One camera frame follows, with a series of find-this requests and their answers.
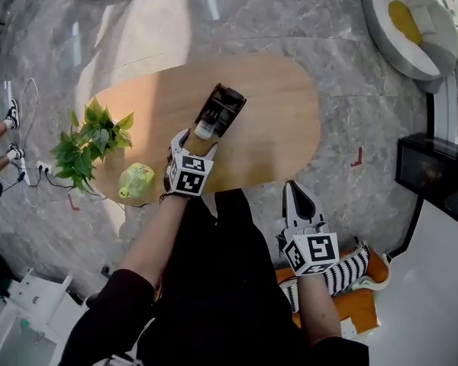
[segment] wrist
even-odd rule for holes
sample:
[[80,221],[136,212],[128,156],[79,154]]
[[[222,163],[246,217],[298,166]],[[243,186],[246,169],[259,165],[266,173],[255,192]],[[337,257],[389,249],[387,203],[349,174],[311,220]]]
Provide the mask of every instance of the wrist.
[[173,202],[174,204],[187,204],[190,197],[185,195],[169,194],[164,197],[163,202]]
[[323,274],[300,275],[297,279],[308,284],[324,282]]

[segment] black shirt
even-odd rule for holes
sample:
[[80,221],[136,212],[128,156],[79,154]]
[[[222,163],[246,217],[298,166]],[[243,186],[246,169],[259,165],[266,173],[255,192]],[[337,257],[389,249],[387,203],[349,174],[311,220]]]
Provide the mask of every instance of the black shirt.
[[205,283],[200,278],[174,297],[153,303],[153,287],[138,274],[116,271],[78,321],[61,365],[91,365],[132,349],[148,364],[290,361],[293,364],[368,364],[368,348],[329,338],[310,348],[293,323],[289,302],[276,284]]

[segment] marble floor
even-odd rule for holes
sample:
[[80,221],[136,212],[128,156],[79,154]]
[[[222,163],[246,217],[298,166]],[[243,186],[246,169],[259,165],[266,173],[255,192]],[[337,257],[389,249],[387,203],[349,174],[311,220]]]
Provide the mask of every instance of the marble floor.
[[[0,54],[0,120],[4,81],[21,97],[27,164],[52,161],[70,110],[99,90],[172,66],[213,56],[272,52],[293,58],[319,88],[322,134],[313,159],[294,178],[323,201],[342,247],[362,237],[378,252],[400,245],[416,197],[394,182],[396,141],[425,130],[425,96],[381,57],[366,29],[361,0],[0,0],[7,22]],[[0,142],[3,153],[16,132]],[[351,167],[363,148],[363,164]],[[5,170],[8,182],[16,171]],[[275,264],[283,228],[282,181],[249,188],[256,225]],[[40,182],[15,186],[0,200],[0,253],[18,274],[34,267],[73,276],[88,295],[115,268],[155,204],[123,211],[111,201]],[[211,204],[213,198],[205,197]]]

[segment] red tape mark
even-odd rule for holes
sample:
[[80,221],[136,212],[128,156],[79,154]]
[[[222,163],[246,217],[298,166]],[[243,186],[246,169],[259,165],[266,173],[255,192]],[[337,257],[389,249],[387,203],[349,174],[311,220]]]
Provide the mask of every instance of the red tape mark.
[[363,162],[361,161],[363,157],[363,148],[360,146],[358,148],[358,161],[357,162],[352,162],[351,166],[356,167],[357,165],[361,165]]
[[82,211],[79,207],[73,206],[73,201],[71,200],[71,195],[68,194],[69,205],[71,206],[71,210],[73,211]]

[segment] oval table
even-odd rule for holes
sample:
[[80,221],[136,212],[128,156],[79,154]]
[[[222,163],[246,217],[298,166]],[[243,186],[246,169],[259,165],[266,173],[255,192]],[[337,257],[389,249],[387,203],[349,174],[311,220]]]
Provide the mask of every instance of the oval table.
[[[222,138],[200,140],[194,120],[214,87],[240,92],[247,103]],[[192,128],[185,147],[203,153],[219,142],[204,192],[231,190],[292,177],[307,165],[320,139],[318,93],[307,72],[291,59],[255,53],[211,59],[156,72],[96,95],[112,118],[134,111],[132,148],[97,159],[93,184],[120,204],[145,204],[164,193],[163,176],[171,139]],[[118,179],[134,162],[155,171],[142,199],[122,199]]]

